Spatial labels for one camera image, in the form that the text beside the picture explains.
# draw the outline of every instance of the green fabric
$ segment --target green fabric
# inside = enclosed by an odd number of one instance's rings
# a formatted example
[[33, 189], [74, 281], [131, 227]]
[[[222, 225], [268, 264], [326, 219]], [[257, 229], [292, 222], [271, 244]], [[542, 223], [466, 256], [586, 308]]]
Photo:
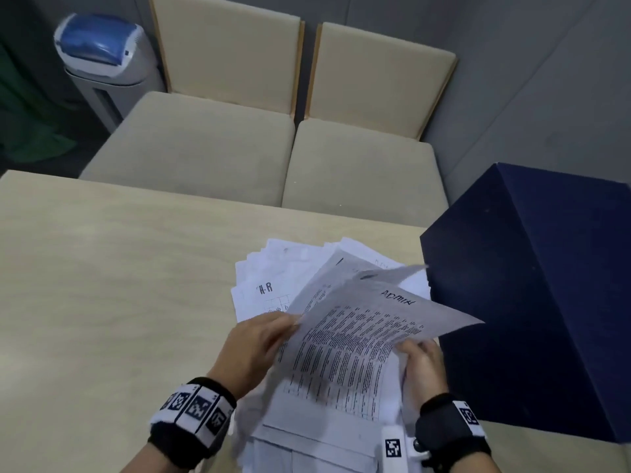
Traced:
[[20, 75], [0, 43], [0, 145], [4, 156], [17, 163], [33, 163], [73, 149], [76, 142], [56, 134], [59, 110]]

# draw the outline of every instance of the blue box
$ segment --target blue box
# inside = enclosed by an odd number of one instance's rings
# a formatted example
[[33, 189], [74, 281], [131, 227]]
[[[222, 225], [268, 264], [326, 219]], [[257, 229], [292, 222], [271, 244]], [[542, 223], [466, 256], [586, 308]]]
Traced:
[[631, 190], [496, 164], [421, 236], [440, 338], [484, 420], [631, 441]]

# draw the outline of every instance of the chair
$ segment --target chair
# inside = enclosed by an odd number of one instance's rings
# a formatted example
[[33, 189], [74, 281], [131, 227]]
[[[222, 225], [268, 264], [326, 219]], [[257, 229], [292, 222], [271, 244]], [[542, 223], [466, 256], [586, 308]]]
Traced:
[[225, 0], [152, 0], [169, 94], [148, 93], [81, 179], [279, 206], [304, 25]]
[[315, 51], [282, 206], [429, 226], [447, 199], [418, 140], [456, 56], [332, 23]]

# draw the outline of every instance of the black wristband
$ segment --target black wristband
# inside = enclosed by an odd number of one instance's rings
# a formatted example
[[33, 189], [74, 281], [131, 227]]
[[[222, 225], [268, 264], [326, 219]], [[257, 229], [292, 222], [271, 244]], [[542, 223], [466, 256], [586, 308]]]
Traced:
[[[423, 432], [427, 433], [428, 428], [434, 434], [440, 433], [439, 437], [443, 437], [444, 443], [433, 435], [424, 435]], [[426, 437], [429, 438], [427, 443], [431, 443], [430, 440], [435, 442], [429, 446], [432, 455], [429, 460], [423, 461], [425, 467], [447, 473], [455, 462], [471, 453], [490, 455], [491, 449], [482, 435], [484, 432], [468, 405], [452, 394], [437, 395], [421, 406], [420, 418], [416, 422], [417, 439], [422, 443], [421, 437]]]
[[204, 376], [194, 378], [154, 415], [148, 442], [178, 468], [192, 470], [219, 451], [236, 406], [223, 385]]

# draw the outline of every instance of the blue trash can lid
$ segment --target blue trash can lid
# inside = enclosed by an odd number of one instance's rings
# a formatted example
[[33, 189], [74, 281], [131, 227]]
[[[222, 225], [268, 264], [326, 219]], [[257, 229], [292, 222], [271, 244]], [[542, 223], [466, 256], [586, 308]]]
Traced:
[[75, 58], [120, 66], [135, 29], [136, 24], [115, 16], [75, 15], [63, 30], [59, 47]]

